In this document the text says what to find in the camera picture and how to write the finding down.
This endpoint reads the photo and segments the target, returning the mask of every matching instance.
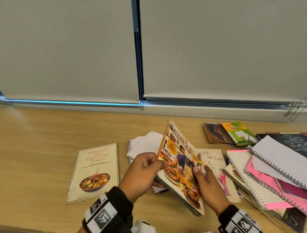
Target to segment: blue light strip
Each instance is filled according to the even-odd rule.
[[[26,103],[42,103],[42,104],[74,104],[74,105],[109,105],[109,106],[140,106],[140,104],[120,104],[120,103],[98,103],[98,102],[74,102],[74,101],[49,101],[49,100],[10,100],[9,102],[26,102]]]

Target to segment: wooden table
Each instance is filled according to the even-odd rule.
[[[163,134],[167,116],[99,113],[68,110],[0,107],[0,225],[47,232],[76,232],[85,210],[96,198],[66,205],[78,150],[117,142],[119,173],[129,166],[127,141],[156,131]],[[227,120],[172,117],[197,148],[211,145],[203,122]],[[253,133],[303,132],[307,124],[244,121]],[[264,232],[282,232],[252,204],[237,204],[262,226]],[[170,192],[149,190],[134,205],[134,219],[145,219],[157,232],[217,232],[219,222],[205,206],[205,216],[195,217]]]

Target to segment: red bowl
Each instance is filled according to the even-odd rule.
[[[87,181],[89,181],[89,180],[92,181],[92,180],[96,179],[96,177],[101,176],[101,175],[107,175],[107,177],[108,177],[108,181],[105,182],[103,185],[100,185],[100,186],[97,186],[97,187],[94,187],[94,188],[83,188],[83,187],[82,187],[82,183],[87,182]],[[101,189],[102,187],[104,187],[104,186],[110,181],[110,178],[111,178],[111,177],[110,177],[110,175],[109,175],[108,173],[100,173],[100,174],[96,174],[96,175],[93,175],[93,176],[89,176],[89,177],[85,178],[84,180],[82,180],[82,181],[80,182],[79,187],[80,187],[83,191],[85,191],[85,192],[97,191],[97,190]]]

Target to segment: fingernail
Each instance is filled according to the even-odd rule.
[[[198,167],[194,166],[193,167],[193,172],[198,172],[198,171],[200,171],[200,169]]]

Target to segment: roller blind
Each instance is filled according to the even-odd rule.
[[[131,2],[0,0],[9,99],[138,103]]]
[[[302,102],[306,9],[306,0],[140,0],[144,96]]]

